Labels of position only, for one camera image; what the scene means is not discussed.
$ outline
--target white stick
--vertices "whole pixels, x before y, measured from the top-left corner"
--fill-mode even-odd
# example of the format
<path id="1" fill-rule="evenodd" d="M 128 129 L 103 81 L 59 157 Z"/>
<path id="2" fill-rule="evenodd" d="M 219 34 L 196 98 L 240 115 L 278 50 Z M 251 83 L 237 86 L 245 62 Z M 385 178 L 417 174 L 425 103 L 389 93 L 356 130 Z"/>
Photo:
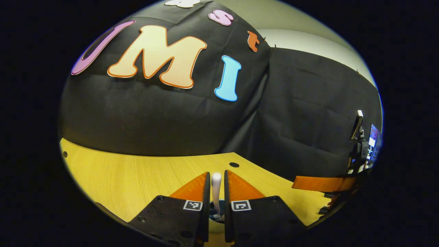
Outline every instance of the white stick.
<path id="1" fill-rule="evenodd" d="M 220 188 L 221 188 L 221 173 L 216 172 L 212 174 L 212 198 L 213 207 L 220 214 Z"/>

